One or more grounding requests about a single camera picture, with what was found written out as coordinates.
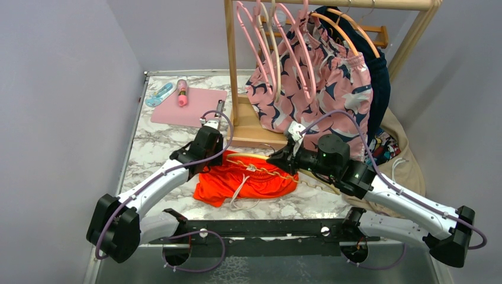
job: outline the wooden rack leg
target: wooden rack leg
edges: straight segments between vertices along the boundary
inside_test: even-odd
[[[232,0],[225,1],[225,22],[227,24],[227,48],[229,50],[229,70],[230,87],[232,94],[232,123],[239,124],[239,109],[237,107],[237,66],[235,51],[235,32],[234,32],[234,5]]]
[[[416,44],[419,42],[420,37],[431,22],[442,2],[442,0],[434,0],[434,5],[428,11],[419,12],[415,18],[415,21],[411,25],[411,28],[408,30],[403,42],[399,46],[394,58],[389,64],[388,69],[391,82],[395,79],[408,59],[408,56],[410,56]]]

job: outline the blue toothbrush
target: blue toothbrush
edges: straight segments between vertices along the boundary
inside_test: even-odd
[[[167,99],[174,91],[174,86],[172,83],[167,83],[157,92],[153,93],[151,97],[145,100],[145,104],[151,108],[160,105],[165,99]]]

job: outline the pink cutting board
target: pink cutting board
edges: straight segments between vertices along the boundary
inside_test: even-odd
[[[227,91],[188,88],[188,105],[178,106],[178,92],[175,91],[153,110],[151,122],[200,127],[201,116],[216,109],[218,101],[225,101]]]

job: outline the pink lotion bottle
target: pink lotion bottle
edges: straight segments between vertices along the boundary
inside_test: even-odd
[[[188,104],[188,84],[186,80],[178,80],[176,88],[178,89],[178,105],[184,107]]]

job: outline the dark blue clothing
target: dark blue clothing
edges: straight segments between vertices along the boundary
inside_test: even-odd
[[[339,10],[337,7],[322,6],[316,9],[316,13],[325,15],[334,22],[338,20],[338,15],[328,12],[328,8],[333,8]],[[322,25],[328,30],[331,38],[337,42],[341,43],[345,39],[334,29],[330,24],[320,19]],[[380,58],[376,58],[375,53],[371,50],[368,42],[359,33],[352,28],[352,25],[344,18],[340,19],[338,25],[350,38],[356,49],[361,52],[364,56],[364,61],[368,67],[369,74],[371,76],[371,88],[373,89],[373,100],[369,109],[368,118],[368,144],[375,137],[376,131],[380,127],[382,120],[384,119],[385,111],[389,106],[389,99],[391,95],[391,83],[389,78],[389,71],[387,70],[387,61],[385,60],[385,54],[378,49]]]

